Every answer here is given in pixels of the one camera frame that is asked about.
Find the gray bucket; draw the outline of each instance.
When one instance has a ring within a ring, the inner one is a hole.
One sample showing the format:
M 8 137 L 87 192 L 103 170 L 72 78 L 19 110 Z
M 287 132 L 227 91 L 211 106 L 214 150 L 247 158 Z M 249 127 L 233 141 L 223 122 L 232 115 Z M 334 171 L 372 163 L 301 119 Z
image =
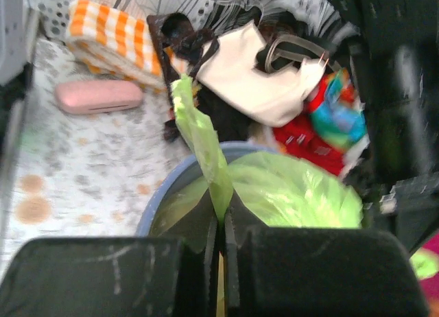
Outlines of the gray bucket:
M 227 163 L 231 163 L 235 159 L 252 152 L 268 151 L 275 153 L 275 151 L 271 148 L 267 148 L 262 145 L 255 145 L 245 141 L 224 142 L 219 146 L 226 157 Z M 143 212 L 139 225 L 137 226 L 136 234 L 141 237 L 147 236 L 150 232 L 152 221 L 161 202 L 174 193 L 179 192 L 181 189 L 191 184 L 201 176 L 202 171 L 198 165 L 195 155 L 189 156 L 181 164 L 179 164 L 179 166 L 169 173 L 161 186 L 151 197 L 145 211 Z

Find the orange and white towel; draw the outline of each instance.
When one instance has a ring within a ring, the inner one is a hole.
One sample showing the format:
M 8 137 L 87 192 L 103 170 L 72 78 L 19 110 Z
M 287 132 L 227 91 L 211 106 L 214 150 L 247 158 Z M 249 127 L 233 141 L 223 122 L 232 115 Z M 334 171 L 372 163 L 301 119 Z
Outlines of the orange and white towel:
M 69 14 L 65 43 L 92 73 L 111 73 L 155 89 L 164 88 L 145 21 L 89 0 L 72 2 Z M 167 53 L 174 68 L 186 72 L 187 63 L 170 49 Z

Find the beige fabric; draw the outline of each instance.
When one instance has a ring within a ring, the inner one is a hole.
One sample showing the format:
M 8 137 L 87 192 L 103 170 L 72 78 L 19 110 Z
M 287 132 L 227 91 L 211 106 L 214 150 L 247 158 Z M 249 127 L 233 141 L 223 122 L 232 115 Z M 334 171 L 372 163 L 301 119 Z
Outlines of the beige fabric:
M 229 32 L 219 38 L 219 51 L 204 63 L 197 79 L 254 120 L 280 127 L 302 111 L 303 100 L 319 83 L 325 65 L 308 60 L 299 70 L 286 67 L 268 75 L 254 68 L 256 54 L 264 47 L 253 22 Z

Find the magenta fabric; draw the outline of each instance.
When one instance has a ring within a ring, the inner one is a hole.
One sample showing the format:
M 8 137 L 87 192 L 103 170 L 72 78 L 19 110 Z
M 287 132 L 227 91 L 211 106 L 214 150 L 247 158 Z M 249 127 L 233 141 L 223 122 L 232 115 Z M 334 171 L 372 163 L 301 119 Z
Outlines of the magenta fabric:
M 439 255 L 439 233 L 437 233 L 433 238 L 431 238 L 423 248 L 435 252 Z M 432 298 L 439 300 L 439 274 L 436 276 L 425 279 L 420 282 L 424 293 L 427 298 Z

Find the pink case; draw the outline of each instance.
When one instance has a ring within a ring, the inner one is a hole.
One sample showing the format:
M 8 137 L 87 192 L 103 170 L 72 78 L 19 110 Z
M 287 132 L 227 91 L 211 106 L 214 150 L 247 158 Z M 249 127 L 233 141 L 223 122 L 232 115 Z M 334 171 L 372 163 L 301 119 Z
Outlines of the pink case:
M 55 88 L 59 107 L 67 113 L 109 113 L 140 106 L 142 90 L 125 80 L 66 82 Z

